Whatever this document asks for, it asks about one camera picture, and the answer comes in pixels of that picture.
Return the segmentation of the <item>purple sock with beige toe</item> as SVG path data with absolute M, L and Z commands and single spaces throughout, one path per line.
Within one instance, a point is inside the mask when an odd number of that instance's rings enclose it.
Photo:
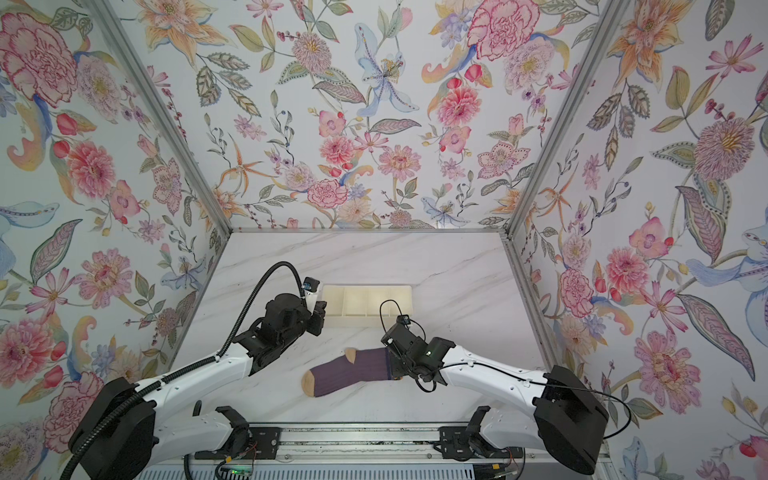
M 342 356 L 308 370 L 301 378 L 301 389 L 306 396 L 319 398 L 358 383 L 395 379 L 385 348 L 346 348 Z

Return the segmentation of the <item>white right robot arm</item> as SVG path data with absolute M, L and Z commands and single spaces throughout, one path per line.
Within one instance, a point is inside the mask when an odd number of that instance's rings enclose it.
M 464 427 L 440 428 L 444 458 L 513 459 L 529 449 L 544 450 L 578 474 L 594 474 L 609 414 L 570 370 L 505 365 L 447 339 L 425 341 L 401 323 L 390 327 L 381 342 L 407 376 L 490 399 Z

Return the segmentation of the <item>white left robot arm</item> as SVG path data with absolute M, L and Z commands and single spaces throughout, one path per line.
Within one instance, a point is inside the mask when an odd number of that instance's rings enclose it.
M 305 300 L 280 294 L 226 352 L 137 383 L 108 382 L 68 442 L 72 456 L 62 478 L 82 468 L 91 479 L 134 479 L 148 466 L 187 454 L 244 451 L 250 423 L 230 406 L 176 425 L 169 421 L 195 401 L 264 370 L 303 334 L 319 335 L 326 306 L 314 294 Z

